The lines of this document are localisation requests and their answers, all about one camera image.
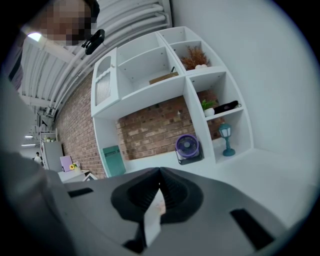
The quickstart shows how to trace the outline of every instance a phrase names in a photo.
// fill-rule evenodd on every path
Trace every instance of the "red brick wall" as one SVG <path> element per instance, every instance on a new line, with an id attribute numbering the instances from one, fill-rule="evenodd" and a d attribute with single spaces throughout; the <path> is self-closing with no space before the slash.
<path id="1" fill-rule="evenodd" d="M 214 100 L 212 91 L 198 93 L 199 99 Z M 219 125 L 223 120 L 209 121 L 212 139 L 220 137 Z M 116 124 L 120 148 L 126 160 L 150 157 L 175 150 L 182 134 L 195 135 L 191 117 L 183 96 L 139 110 L 122 117 Z"/>
<path id="2" fill-rule="evenodd" d="M 81 168 L 90 170 L 97 178 L 105 178 L 95 138 L 91 118 L 90 73 L 67 100 L 59 113 L 54 126 L 58 129 L 58 139 L 62 142 L 65 156 L 79 161 Z"/>

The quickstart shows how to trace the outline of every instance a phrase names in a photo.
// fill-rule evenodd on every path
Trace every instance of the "white paper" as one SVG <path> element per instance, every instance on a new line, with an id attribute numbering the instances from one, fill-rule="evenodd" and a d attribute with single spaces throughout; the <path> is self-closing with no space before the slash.
<path id="1" fill-rule="evenodd" d="M 144 214 L 144 234 L 149 247 L 161 232 L 161 215 L 166 213 L 164 195 L 159 189 L 148 210 Z"/>

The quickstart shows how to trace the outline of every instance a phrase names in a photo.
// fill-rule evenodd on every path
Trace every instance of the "small desk fan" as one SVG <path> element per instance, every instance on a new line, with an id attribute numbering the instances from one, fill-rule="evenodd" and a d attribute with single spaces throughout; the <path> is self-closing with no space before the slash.
<path id="1" fill-rule="evenodd" d="M 203 159 L 202 147 L 196 137 L 184 134 L 175 143 L 175 152 L 180 165 L 194 163 Z"/>

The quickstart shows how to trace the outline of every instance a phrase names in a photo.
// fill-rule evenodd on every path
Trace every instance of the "dried flower arrangement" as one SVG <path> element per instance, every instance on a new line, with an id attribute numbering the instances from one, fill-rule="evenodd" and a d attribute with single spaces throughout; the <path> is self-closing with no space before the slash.
<path id="1" fill-rule="evenodd" d="M 187 48 L 189 57 L 181 58 L 181 62 L 186 70 L 194 70 L 197 65 L 210 64 L 210 61 L 207 60 L 207 56 L 200 48 L 198 48 L 197 46 L 195 46 L 194 48 L 187 46 Z"/>

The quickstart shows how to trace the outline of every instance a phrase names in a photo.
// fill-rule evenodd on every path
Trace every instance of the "teal table lamp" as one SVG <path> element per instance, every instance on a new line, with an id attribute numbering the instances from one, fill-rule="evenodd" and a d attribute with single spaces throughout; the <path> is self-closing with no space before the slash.
<path id="1" fill-rule="evenodd" d="M 230 147 L 229 137 L 231 136 L 231 125 L 227 123 L 222 123 L 219 127 L 219 133 L 222 138 L 225 139 L 226 149 L 223 151 L 225 157 L 233 156 L 236 151 Z"/>

